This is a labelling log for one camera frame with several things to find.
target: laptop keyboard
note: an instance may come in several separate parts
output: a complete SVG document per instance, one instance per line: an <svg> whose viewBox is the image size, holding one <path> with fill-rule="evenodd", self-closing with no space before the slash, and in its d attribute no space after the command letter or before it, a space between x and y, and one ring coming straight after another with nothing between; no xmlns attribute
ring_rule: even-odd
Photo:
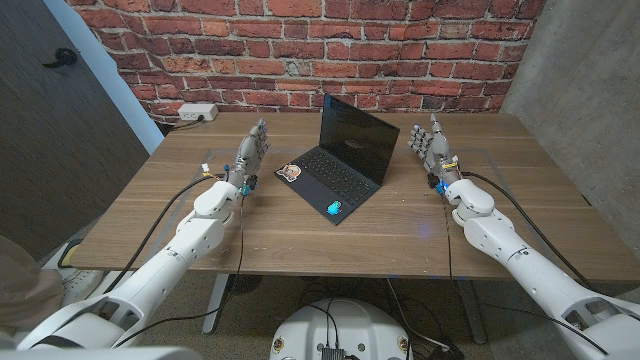
<svg viewBox="0 0 640 360"><path fill-rule="evenodd" d="M319 150L312 150L296 161L316 179L353 205L371 191L371 186L354 172Z"/></svg>

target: door handle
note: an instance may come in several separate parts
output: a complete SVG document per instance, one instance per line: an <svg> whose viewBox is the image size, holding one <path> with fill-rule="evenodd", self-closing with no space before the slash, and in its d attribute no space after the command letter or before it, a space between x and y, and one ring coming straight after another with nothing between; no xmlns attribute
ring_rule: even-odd
<svg viewBox="0 0 640 360"><path fill-rule="evenodd" d="M48 69L59 68L64 65L73 65L78 62L78 55L71 49L60 48L56 50L56 60L49 64L42 64Z"/></svg>

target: door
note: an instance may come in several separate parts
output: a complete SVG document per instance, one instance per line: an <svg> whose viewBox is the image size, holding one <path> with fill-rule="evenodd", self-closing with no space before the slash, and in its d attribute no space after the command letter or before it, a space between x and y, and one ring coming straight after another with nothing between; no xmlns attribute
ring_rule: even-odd
<svg viewBox="0 0 640 360"><path fill-rule="evenodd" d="M58 68L57 49L77 62ZM0 12L0 234L35 259L103 213L147 151L41 0Z"/></svg>

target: table leg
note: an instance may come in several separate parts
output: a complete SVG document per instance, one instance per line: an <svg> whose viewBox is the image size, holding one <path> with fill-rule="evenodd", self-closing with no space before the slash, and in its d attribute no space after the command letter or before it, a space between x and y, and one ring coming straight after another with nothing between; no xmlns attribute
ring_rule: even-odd
<svg viewBox="0 0 640 360"><path fill-rule="evenodd" d="M216 281L213 283L213 291L211 292L211 298L209 299L209 306L207 306L207 312L215 310L220 307L222 299L227 289L227 281L229 280L229 274L216 275ZM202 332L205 334L212 334L216 326L218 325L218 319L220 318L220 311L208 315L204 318L202 324Z"/></svg>
<svg viewBox="0 0 640 360"><path fill-rule="evenodd" d="M456 280L460 294L462 295L462 305L467 315L471 337L476 344L487 343L487 333L484 330L484 323L478 306L478 298L473 288L473 282L469 280Z"/></svg>

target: red brick wall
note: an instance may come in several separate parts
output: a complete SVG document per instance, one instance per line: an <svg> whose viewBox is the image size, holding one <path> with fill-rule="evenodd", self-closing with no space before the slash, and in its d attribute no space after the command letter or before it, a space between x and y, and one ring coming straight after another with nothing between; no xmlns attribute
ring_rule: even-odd
<svg viewBox="0 0 640 360"><path fill-rule="evenodd" d="M184 102L498 111L543 0L67 0L158 121Z"/></svg>

